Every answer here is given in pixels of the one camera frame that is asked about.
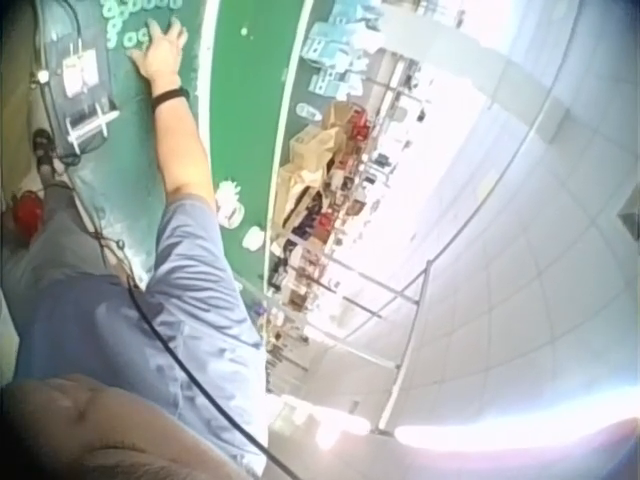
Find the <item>person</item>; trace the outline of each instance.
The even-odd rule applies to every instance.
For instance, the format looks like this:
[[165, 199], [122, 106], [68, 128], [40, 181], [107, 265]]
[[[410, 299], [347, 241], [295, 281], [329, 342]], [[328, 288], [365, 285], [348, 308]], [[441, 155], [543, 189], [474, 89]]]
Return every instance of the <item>person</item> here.
[[[43, 226], [28, 251], [3, 239], [2, 287], [20, 338], [14, 379], [2, 391], [5, 423], [65, 478], [257, 478], [265, 457], [188, 381], [129, 296], [265, 444], [264, 346], [224, 256], [209, 160], [188, 101], [163, 95], [181, 86], [187, 32], [177, 19], [166, 32], [154, 21], [149, 30], [147, 51], [130, 57], [152, 97], [166, 99], [154, 113], [166, 192], [154, 272], [142, 292], [107, 269], [73, 191], [54, 177], [51, 135], [36, 131]], [[9, 280], [17, 270], [22, 276]]]

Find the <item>green work surface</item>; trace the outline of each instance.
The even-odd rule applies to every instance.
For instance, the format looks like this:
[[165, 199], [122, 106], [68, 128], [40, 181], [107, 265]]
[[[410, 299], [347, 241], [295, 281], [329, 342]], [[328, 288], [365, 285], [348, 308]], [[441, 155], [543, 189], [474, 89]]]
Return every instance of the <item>green work surface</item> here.
[[213, 174], [241, 187], [246, 211], [240, 226], [224, 230], [223, 238], [234, 272], [260, 289], [265, 250], [249, 252], [242, 239], [252, 226], [266, 228], [278, 120], [302, 5], [303, 0], [222, 1], [216, 26]]
[[[98, 2], [70, 0], [83, 28], [103, 22], [87, 9]], [[63, 35], [73, 23], [59, 2], [42, 2], [43, 32]], [[190, 32], [181, 77], [196, 92], [199, 39], [205, 1], [183, 2], [178, 17]], [[302, 0], [222, 0], [215, 25], [211, 89], [211, 152], [216, 180], [236, 181], [242, 191], [245, 218], [233, 231], [224, 231], [227, 256], [233, 270], [262, 287], [264, 250], [250, 253], [241, 247], [246, 231], [264, 227], [274, 157], [280, 104]], [[174, 12], [155, 8], [129, 16], [122, 34], [136, 32], [151, 16], [167, 25]], [[139, 281], [153, 266], [155, 237], [164, 207], [157, 172], [149, 95], [145, 82], [124, 54], [122, 42], [110, 52], [114, 100], [120, 117], [109, 126], [107, 143], [69, 169], [78, 194], [104, 234], [123, 240]], [[197, 98], [192, 98], [195, 112]]]

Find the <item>red object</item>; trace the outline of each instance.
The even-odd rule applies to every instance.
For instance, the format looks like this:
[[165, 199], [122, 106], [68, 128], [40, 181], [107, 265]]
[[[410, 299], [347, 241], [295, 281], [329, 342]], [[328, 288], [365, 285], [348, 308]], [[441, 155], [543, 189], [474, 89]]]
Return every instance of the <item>red object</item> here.
[[44, 204], [37, 193], [26, 191], [20, 198], [14, 197], [13, 222], [18, 231], [31, 242], [42, 225]]
[[369, 138], [371, 125], [365, 110], [358, 111], [351, 117], [351, 138], [364, 142]]

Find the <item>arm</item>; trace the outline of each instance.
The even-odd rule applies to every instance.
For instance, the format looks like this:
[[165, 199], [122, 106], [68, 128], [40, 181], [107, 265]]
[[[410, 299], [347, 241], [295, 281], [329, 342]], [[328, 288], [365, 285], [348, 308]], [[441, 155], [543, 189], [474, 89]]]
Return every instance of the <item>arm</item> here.
[[[153, 97], [179, 88], [178, 70], [187, 32], [173, 19], [167, 33], [149, 22], [151, 45], [143, 53], [130, 52], [140, 73], [151, 86]], [[184, 98], [163, 103], [155, 112], [156, 150], [168, 203], [185, 195], [203, 198], [215, 209], [215, 196], [209, 159], [189, 104]]]

